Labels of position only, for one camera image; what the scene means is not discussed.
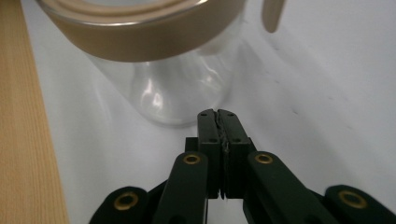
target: brass screw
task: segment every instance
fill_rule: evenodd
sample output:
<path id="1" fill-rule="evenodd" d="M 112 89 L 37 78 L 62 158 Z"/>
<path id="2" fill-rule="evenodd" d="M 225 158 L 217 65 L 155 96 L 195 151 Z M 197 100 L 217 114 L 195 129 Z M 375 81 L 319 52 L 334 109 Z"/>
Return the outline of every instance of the brass screw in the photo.
<path id="1" fill-rule="evenodd" d="M 269 164 L 274 161 L 274 159 L 272 159 L 271 156 L 264 154 L 264 153 L 257 155 L 254 159 L 257 162 L 262 163 L 262 164 Z"/>
<path id="2" fill-rule="evenodd" d="M 183 161 L 186 162 L 188 165 L 194 165 L 201 161 L 201 158 L 197 155 L 190 154 L 183 158 Z"/>
<path id="3" fill-rule="evenodd" d="M 117 210 L 125 211 L 134 207 L 139 201 L 139 197 L 132 191 L 125 192 L 121 194 L 114 202 L 114 207 Z"/>
<path id="4" fill-rule="evenodd" d="M 338 193 L 338 197 L 340 197 L 341 201 L 351 207 L 358 208 L 358 209 L 363 209 L 367 207 L 367 202 L 366 200 L 361 197 L 359 194 L 352 192 L 350 190 L 342 190 Z"/>

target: beige handle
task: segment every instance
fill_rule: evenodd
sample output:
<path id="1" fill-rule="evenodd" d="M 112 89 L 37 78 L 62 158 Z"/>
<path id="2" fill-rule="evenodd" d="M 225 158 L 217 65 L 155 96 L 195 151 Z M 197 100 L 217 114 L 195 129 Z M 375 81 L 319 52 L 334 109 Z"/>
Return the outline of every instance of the beige handle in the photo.
<path id="1" fill-rule="evenodd" d="M 276 31 L 286 0 L 264 0 L 262 4 L 262 24 L 269 33 Z"/>

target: beige plastic rim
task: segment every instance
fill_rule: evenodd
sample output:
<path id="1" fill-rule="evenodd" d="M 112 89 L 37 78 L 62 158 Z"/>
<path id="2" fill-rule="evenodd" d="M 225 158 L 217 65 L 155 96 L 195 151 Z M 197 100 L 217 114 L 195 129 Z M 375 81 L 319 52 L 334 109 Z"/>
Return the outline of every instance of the beige plastic rim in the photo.
<path id="1" fill-rule="evenodd" d="M 195 49 L 223 31 L 246 0 L 158 0 L 108 7 L 83 0 L 37 0 L 77 47 L 118 62 L 160 60 Z"/>

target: wooden surface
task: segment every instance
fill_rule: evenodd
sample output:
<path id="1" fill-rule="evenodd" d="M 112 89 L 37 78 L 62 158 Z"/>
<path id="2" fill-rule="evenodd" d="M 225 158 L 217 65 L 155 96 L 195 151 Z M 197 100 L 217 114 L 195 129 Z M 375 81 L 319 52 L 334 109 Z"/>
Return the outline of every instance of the wooden surface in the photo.
<path id="1" fill-rule="evenodd" d="M 68 223 L 20 1 L 0 0 L 0 223 Z"/>

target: transparent container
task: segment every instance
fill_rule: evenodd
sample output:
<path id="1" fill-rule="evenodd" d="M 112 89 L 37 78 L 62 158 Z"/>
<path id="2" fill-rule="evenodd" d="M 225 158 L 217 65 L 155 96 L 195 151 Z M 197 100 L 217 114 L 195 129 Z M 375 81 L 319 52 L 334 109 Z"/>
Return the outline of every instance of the transparent container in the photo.
<path id="1" fill-rule="evenodd" d="M 37 1 L 151 121 L 192 123 L 230 90 L 246 0 Z"/>

